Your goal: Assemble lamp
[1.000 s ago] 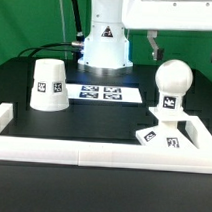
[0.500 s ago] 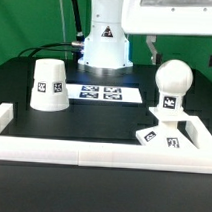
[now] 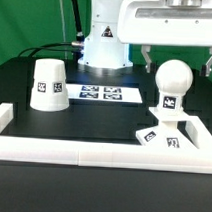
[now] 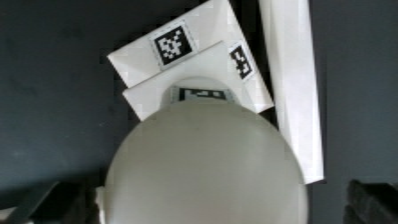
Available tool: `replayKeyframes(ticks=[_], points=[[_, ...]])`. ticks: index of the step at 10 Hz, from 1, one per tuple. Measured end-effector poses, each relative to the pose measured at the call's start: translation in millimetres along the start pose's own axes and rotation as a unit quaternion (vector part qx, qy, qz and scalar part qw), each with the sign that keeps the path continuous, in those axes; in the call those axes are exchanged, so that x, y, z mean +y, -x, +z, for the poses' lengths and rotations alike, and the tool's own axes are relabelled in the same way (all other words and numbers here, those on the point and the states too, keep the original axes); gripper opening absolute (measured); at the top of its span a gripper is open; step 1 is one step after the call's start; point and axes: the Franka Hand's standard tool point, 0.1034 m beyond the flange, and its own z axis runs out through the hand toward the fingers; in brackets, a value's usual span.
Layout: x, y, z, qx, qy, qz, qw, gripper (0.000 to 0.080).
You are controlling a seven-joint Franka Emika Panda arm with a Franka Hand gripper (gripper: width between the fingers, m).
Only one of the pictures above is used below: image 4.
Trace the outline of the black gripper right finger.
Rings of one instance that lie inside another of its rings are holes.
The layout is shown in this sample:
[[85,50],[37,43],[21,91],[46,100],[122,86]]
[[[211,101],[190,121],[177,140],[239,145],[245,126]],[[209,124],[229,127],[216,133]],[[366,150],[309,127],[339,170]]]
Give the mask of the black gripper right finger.
[[390,184],[350,181],[342,224],[398,224],[398,189]]

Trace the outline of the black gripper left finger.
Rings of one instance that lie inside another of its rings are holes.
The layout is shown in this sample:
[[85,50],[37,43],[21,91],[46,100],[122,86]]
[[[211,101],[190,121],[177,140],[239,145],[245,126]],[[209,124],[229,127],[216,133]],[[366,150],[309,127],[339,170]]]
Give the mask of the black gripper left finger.
[[97,224],[95,196],[85,182],[39,185],[0,224]]

